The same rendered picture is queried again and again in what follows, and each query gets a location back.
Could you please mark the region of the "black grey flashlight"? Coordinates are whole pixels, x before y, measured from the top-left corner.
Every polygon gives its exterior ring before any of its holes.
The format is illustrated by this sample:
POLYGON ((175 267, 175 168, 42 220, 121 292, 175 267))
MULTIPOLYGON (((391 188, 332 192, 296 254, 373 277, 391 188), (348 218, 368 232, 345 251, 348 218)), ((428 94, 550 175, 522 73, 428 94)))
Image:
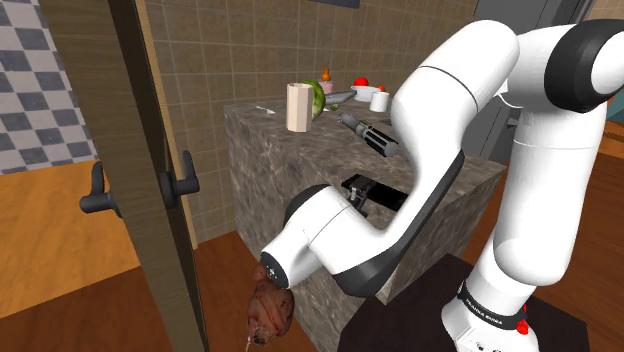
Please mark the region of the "black grey flashlight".
POLYGON ((393 157, 398 152, 398 143, 371 124, 348 113, 340 113, 337 121, 351 129, 380 155, 393 157))

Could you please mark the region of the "white cylindrical cup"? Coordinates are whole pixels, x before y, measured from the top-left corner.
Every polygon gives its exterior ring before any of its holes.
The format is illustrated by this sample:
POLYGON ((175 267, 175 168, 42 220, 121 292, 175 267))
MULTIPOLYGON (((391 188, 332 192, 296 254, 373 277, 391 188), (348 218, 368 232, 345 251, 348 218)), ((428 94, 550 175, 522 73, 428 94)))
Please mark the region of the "white cylindrical cup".
POLYGON ((387 110, 390 94, 385 91, 376 91, 371 95, 369 110, 383 113, 387 110))

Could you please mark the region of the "grey marble counter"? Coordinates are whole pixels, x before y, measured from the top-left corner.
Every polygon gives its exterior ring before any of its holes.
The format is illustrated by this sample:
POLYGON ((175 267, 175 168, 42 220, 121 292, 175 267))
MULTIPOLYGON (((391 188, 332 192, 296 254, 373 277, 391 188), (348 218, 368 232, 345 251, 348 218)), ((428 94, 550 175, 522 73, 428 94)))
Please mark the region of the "grey marble counter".
MULTIPOLYGON (((364 175, 407 193, 413 171, 403 152, 385 158, 325 112, 306 133, 286 128, 286 103, 235 104, 224 109, 235 219, 254 256, 279 234, 293 197, 316 184, 364 175), (275 111, 268 115, 255 105, 275 111)), ((461 172, 436 211, 378 292, 387 304, 445 254, 461 256, 487 207, 504 166, 466 155, 461 172)), ((325 269, 294 290, 295 317, 318 352, 337 352, 340 333, 362 304, 342 293, 325 269)))

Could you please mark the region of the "white bowl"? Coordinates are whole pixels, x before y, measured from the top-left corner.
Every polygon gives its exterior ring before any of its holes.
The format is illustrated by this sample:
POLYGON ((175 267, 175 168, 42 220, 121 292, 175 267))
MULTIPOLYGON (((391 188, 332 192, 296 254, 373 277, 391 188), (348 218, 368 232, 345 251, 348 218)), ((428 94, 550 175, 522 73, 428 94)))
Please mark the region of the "white bowl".
POLYGON ((370 102, 372 95, 380 91, 379 88, 373 86, 352 86, 351 89, 356 92, 354 99, 359 102, 370 102))

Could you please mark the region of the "grey flat kitchen tool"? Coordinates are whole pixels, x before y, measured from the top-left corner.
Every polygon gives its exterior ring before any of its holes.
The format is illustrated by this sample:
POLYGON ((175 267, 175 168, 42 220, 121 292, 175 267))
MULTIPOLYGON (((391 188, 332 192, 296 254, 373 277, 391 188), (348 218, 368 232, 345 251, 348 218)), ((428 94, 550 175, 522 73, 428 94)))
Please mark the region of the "grey flat kitchen tool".
POLYGON ((352 99, 356 94, 355 90, 329 93, 325 95, 325 103, 327 105, 343 104, 352 99))

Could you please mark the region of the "green watermelon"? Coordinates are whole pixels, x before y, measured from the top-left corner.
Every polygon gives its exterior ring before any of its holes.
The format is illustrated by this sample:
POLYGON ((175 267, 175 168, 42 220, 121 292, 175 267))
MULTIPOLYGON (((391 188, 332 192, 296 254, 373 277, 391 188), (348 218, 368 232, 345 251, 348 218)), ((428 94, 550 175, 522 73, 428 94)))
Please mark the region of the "green watermelon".
POLYGON ((313 102, 312 102, 311 112, 312 112, 312 119, 316 119, 322 114, 323 109, 325 108, 325 104, 326 104, 325 93, 318 81, 304 80, 302 81, 302 84, 307 84, 313 87, 313 102))

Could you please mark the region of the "beige faceted cup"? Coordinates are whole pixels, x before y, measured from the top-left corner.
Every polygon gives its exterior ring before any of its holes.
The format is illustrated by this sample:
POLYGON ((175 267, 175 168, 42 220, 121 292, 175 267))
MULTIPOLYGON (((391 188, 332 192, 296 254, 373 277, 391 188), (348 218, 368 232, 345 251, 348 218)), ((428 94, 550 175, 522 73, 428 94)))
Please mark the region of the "beige faceted cup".
POLYGON ((314 88, 311 85, 288 84, 286 127, 289 131, 303 133, 310 130, 313 101, 314 88))

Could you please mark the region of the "dark robot stand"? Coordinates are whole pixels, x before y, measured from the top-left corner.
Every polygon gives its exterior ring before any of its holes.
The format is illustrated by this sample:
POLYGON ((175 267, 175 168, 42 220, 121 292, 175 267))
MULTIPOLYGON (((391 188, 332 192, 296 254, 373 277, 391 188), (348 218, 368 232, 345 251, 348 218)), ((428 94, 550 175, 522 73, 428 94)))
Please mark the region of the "dark robot stand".
MULTIPOLYGON (((471 270, 447 254, 388 304, 368 298, 343 329, 338 352, 456 352, 441 310, 471 270)), ((584 321, 534 296, 527 308, 540 352, 590 352, 584 321)))

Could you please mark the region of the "red brown lumpy object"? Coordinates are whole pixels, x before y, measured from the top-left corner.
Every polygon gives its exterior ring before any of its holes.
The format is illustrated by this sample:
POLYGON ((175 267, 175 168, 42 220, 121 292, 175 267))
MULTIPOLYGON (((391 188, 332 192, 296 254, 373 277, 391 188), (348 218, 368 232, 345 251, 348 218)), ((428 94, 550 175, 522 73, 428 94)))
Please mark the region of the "red brown lumpy object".
POLYGON ((267 276, 261 262, 251 273, 256 282, 255 290, 247 309, 246 349, 251 343, 265 347, 288 332, 293 316, 295 299, 289 289, 277 287, 267 276))

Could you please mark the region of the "brown wooden door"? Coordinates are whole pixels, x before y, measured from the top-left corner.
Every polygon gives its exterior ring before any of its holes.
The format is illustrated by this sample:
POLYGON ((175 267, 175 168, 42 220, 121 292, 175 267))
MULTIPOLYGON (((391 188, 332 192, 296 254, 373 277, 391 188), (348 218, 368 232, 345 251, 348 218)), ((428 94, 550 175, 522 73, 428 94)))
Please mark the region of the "brown wooden door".
POLYGON ((39 0, 99 160, 94 210, 121 216, 174 352, 210 352, 188 196, 145 0, 39 0))

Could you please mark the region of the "dark wall picture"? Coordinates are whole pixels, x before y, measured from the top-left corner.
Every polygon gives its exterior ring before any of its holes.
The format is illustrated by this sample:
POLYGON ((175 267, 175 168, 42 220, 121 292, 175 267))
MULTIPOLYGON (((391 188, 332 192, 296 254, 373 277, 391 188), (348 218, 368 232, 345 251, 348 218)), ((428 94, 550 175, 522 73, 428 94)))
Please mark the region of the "dark wall picture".
POLYGON ((360 8, 360 0, 311 0, 311 1, 329 4, 329 5, 341 6, 345 8, 351 8, 351 9, 360 8))

